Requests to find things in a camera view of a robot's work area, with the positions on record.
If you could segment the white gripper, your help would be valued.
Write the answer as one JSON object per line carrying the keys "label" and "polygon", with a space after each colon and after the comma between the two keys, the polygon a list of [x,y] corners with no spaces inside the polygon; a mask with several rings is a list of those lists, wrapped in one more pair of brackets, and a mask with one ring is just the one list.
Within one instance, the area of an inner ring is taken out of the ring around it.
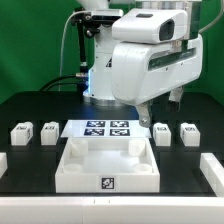
{"label": "white gripper", "polygon": [[184,52],[175,53],[171,52],[170,43],[121,42],[116,45],[112,56],[112,94],[122,103],[137,105],[139,124],[149,128],[151,103],[146,101],[172,90],[167,110],[178,112],[184,93],[182,86],[200,76],[202,56],[201,36],[190,40]]}

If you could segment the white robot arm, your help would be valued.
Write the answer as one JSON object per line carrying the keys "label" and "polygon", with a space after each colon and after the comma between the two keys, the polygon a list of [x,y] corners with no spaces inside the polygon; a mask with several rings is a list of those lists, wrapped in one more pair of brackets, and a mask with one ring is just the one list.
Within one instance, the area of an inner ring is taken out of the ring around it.
{"label": "white robot arm", "polygon": [[84,99],[95,105],[136,108],[151,125],[153,99],[167,93],[177,111],[183,87],[202,70],[203,0],[77,0],[84,35],[94,40],[94,64]]}

